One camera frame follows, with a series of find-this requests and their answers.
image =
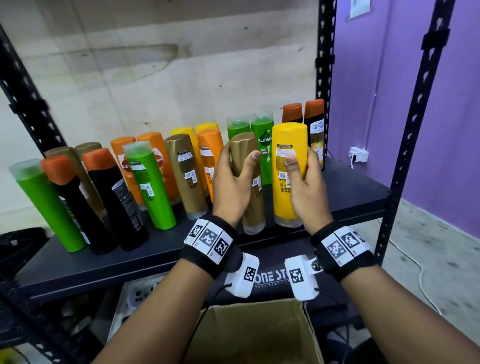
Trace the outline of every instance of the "shelf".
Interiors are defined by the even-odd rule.
[[[323,176],[336,220],[355,224],[383,216],[390,193],[387,187],[331,158],[326,160]],[[266,228],[257,235],[241,235],[239,245],[244,251],[253,252],[307,235],[303,227],[287,229],[274,223],[272,196],[272,187],[264,186]],[[166,272],[178,260],[183,239],[194,223],[186,219],[181,205],[175,206],[174,212],[178,223],[173,229],[158,230],[147,222],[148,241],[131,252],[117,248],[96,256],[86,248],[68,253],[54,236],[18,272],[16,279],[24,293],[41,303]]]

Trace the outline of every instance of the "person's left hand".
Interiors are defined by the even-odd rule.
[[[232,227],[240,221],[250,201],[253,169],[260,159],[258,150],[245,159],[239,177],[230,168],[230,142],[220,152],[213,176],[213,215],[222,218]]]

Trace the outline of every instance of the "bottle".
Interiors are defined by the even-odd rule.
[[[192,127],[186,128],[177,128],[173,129],[170,135],[177,135],[177,134],[188,134],[190,136],[190,141],[192,142],[193,151],[195,152],[195,158],[197,159],[197,166],[200,171],[200,175],[197,176],[200,181],[202,181],[202,187],[205,192],[205,196],[208,195],[208,184],[207,180],[205,179],[205,174],[203,173],[203,165],[202,165],[202,156],[200,155],[200,148],[198,147],[197,137],[195,132],[193,131]]]
[[[101,149],[102,145],[99,142],[86,142],[86,143],[81,143],[73,148],[75,149],[75,152],[77,153],[78,158],[83,164],[82,156],[85,153],[91,152],[92,150]]]
[[[197,139],[200,154],[202,155],[202,165],[208,184],[208,192],[213,203],[212,178],[218,158],[220,157],[220,152],[223,148],[222,134],[218,129],[204,129],[197,132]]]
[[[125,144],[133,143],[136,139],[134,136],[123,136],[121,138],[113,139],[110,142],[112,146],[113,154],[117,159],[118,164],[120,165],[121,173],[127,183],[127,187],[133,195],[135,202],[139,205],[140,209],[144,206],[144,200],[142,198],[142,194],[138,189],[137,182],[135,182],[135,178],[132,174],[132,169],[130,168],[130,164],[128,164],[127,159],[125,158],[125,152],[123,151],[123,146]]]
[[[282,122],[303,122],[301,103],[288,104],[283,106]]]
[[[205,129],[218,129],[218,124],[216,122],[204,122],[203,124],[197,125],[195,131],[198,132]]]
[[[196,220],[208,212],[208,206],[200,182],[204,173],[198,168],[190,136],[172,135],[165,139],[165,144],[187,217]]]
[[[300,172],[307,169],[307,126],[298,122],[286,122],[273,126],[272,133],[272,179],[274,219],[287,228],[301,226],[290,200],[290,179],[285,167],[285,157],[295,154]]]
[[[251,132],[250,117],[248,115],[241,115],[235,118],[227,118],[227,133],[228,140],[240,133]]]
[[[260,169],[262,184],[272,184],[272,128],[273,113],[254,115],[252,117],[252,132],[257,138],[260,150]]]
[[[127,144],[123,146],[123,150],[153,225],[162,230],[173,228],[177,222],[173,216],[172,206],[168,200],[152,146],[144,140]]]
[[[83,161],[107,210],[113,234],[120,247],[126,251],[138,248],[147,240],[148,232],[138,216],[137,204],[109,149],[84,153]]]
[[[317,152],[320,167],[324,169],[324,101],[321,98],[305,103],[305,125],[308,145]]]
[[[40,166],[40,160],[25,160],[9,166],[8,170],[59,237],[65,249],[74,253],[85,248],[85,239],[48,181]]]
[[[114,250],[117,242],[87,203],[70,159],[67,156],[47,157],[40,165],[92,252],[102,255]]]
[[[165,191],[167,192],[168,199],[172,205],[180,202],[180,194],[177,184],[175,182],[175,176],[173,175],[173,169],[168,158],[167,148],[163,141],[162,134],[158,132],[151,132],[139,135],[137,140],[140,142],[146,140],[152,146],[153,154],[155,155],[158,168],[162,173],[163,184]]]
[[[59,146],[58,148],[53,148],[46,151],[45,156],[67,156],[70,159],[75,173],[78,175],[80,181],[82,182],[80,188],[85,198],[87,199],[88,204],[92,207],[92,209],[99,217],[104,217],[105,208],[103,207],[102,200],[100,200],[100,197],[98,197],[98,193],[93,187],[92,181],[90,181],[90,177],[88,177],[88,174],[85,171],[85,168],[80,159],[78,158],[75,150],[71,146]]]
[[[230,141],[232,147],[233,175],[239,177],[246,157],[254,150],[258,150],[257,138],[254,133],[240,133]],[[250,201],[242,217],[245,234],[254,235],[265,227],[264,195],[262,192],[262,178],[260,165],[253,170]]]

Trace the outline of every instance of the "hand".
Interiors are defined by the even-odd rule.
[[[300,166],[295,155],[288,155],[285,158],[285,165],[290,178],[290,198],[293,209],[306,231],[313,235],[333,221],[328,208],[327,188],[320,171],[318,155],[308,147],[305,181],[301,177]]]
[[[253,169],[260,152],[254,150],[245,159],[240,176],[233,175],[230,168],[230,143],[220,152],[213,176],[213,215],[222,218],[232,227],[240,221],[250,201]]]

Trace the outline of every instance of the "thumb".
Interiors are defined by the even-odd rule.
[[[287,167],[288,177],[292,188],[297,188],[303,183],[301,177],[300,165],[297,157],[294,154],[289,154],[285,157],[285,166]]]
[[[260,152],[258,150],[252,151],[245,158],[245,162],[243,163],[243,167],[239,176],[240,183],[248,183],[248,185],[252,184],[253,170],[255,169],[259,158]]]

